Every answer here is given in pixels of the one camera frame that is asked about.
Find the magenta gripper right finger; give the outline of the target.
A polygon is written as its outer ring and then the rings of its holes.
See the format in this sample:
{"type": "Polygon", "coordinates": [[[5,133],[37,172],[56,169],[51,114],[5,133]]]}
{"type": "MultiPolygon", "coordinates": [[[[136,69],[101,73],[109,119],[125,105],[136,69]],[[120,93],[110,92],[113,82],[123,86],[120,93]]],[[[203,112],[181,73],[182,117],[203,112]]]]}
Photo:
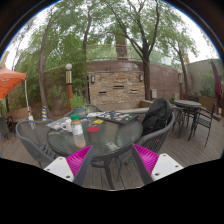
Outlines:
{"type": "Polygon", "coordinates": [[[137,144],[132,146],[132,155],[145,185],[183,169],[183,166],[168,154],[158,155],[137,144]]]}

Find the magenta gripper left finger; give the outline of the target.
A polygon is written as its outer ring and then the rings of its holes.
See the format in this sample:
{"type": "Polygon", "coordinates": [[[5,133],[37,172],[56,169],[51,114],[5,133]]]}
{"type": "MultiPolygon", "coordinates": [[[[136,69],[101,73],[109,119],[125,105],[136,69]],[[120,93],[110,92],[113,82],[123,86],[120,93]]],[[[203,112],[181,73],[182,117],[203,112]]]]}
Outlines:
{"type": "Polygon", "coordinates": [[[68,157],[58,157],[45,171],[81,186],[93,155],[94,147],[90,145],[68,157]]]}

